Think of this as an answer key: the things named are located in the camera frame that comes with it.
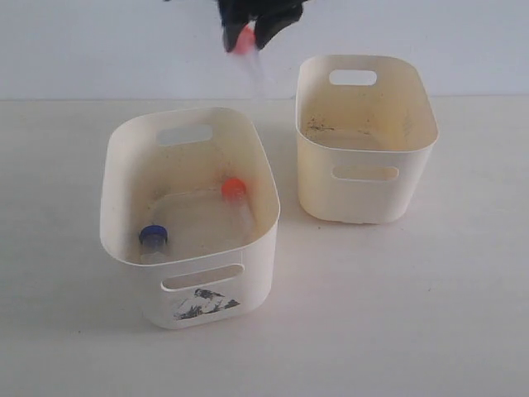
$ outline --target gloved hand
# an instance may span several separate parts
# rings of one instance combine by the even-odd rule
[[[299,21],[307,0],[217,0],[226,52],[250,21],[255,21],[255,45],[262,50],[285,27]]]

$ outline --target bin handle hole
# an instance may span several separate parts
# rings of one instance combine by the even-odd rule
[[[333,70],[329,81],[333,85],[370,86],[377,82],[377,74],[373,70]]]
[[[168,292],[174,292],[183,288],[225,281],[237,277],[243,270],[243,265],[233,264],[217,267],[216,269],[199,271],[197,273],[190,273],[188,275],[178,275],[163,280],[162,289]]]
[[[210,141],[213,138],[212,126],[198,124],[195,126],[168,128],[159,131],[156,140],[161,146],[184,145]]]
[[[361,165],[337,166],[332,170],[332,176],[337,179],[352,181],[389,182],[398,177],[398,168],[368,167]]]

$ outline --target clear plastic tube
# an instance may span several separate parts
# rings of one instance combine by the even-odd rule
[[[255,220],[250,210],[244,182],[238,178],[228,179],[222,185],[222,197],[230,205],[233,216],[239,223],[243,243],[250,243],[255,230]]]
[[[259,51],[255,46],[255,33],[246,26],[239,35],[235,49],[230,57],[250,77],[257,98],[265,97],[265,84],[269,81],[261,64]]]

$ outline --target plastic bin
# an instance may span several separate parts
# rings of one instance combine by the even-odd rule
[[[209,126],[210,135],[186,131],[200,126]],[[169,143],[160,143],[168,133]],[[245,182],[255,217],[252,241],[169,263],[140,263],[138,233],[164,200],[217,187],[230,176]],[[162,328],[208,323],[260,306],[272,284],[278,218],[279,198],[265,152],[253,124],[239,112],[208,108],[149,114],[122,124],[110,138],[101,243],[123,264],[143,314]],[[185,247],[193,225],[170,226],[180,227],[183,242],[178,243]],[[169,230],[169,244],[176,238]]]
[[[345,71],[342,80],[331,81],[335,71]],[[348,71],[374,72],[376,81],[355,85]],[[328,221],[384,223],[406,212],[438,135],[411,65],[368,55],[307,60],[296,113],[298,195],[308,213]]]

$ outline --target clear plastic bottle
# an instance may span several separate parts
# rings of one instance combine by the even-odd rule
[[[242,243],[250,243],[255,230],[255,220],[248,204],[246,185],[238,178],[230,178],[222,185],[222,197],[230,205],[233,216],[239,223]]]
[[[252,28],[245,26],[241,31],[236,46],[229,56],[238,64],[239,68],[250,77],[257,98],[265,98],[265,85],[271,83],[261,64],[259,51],[255,46],[255,33]]]
[[[154,265],[169,261],[167,256],[168,233],[165,227],[150,225],[140,232],[141,257],[144,265]]]

